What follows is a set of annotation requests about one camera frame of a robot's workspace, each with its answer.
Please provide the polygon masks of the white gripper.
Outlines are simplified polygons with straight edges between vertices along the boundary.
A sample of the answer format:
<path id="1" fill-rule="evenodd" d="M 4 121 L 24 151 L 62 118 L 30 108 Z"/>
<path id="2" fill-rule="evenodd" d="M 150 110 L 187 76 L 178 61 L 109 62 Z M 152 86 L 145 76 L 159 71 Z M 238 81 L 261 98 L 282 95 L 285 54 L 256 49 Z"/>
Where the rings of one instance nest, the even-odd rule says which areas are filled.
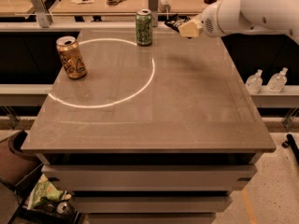
<path id="1" fill-rule="evenodd" d="M 210 37 L 227 36 L 220 25 L 220 10 L 224 7 L 224 1 L 218 1 L 207 6 L 201 14 L 199 20 L 190 20 L 181 24 L 178 28 L 183 37 L 198 37 L 202 32 Z"/>

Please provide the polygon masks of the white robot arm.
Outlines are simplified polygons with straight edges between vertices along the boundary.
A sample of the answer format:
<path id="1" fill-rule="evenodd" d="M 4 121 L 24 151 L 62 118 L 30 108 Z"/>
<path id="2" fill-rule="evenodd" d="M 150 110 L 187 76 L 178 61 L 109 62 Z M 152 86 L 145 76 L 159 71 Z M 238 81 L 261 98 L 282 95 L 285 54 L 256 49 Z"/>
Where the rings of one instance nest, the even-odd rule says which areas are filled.
<path id="1" fill-rule="evenodd" d="M 178 27 L 183 37 L 285 35 L 299 44 L 299 0 L 219 0 Z"/>

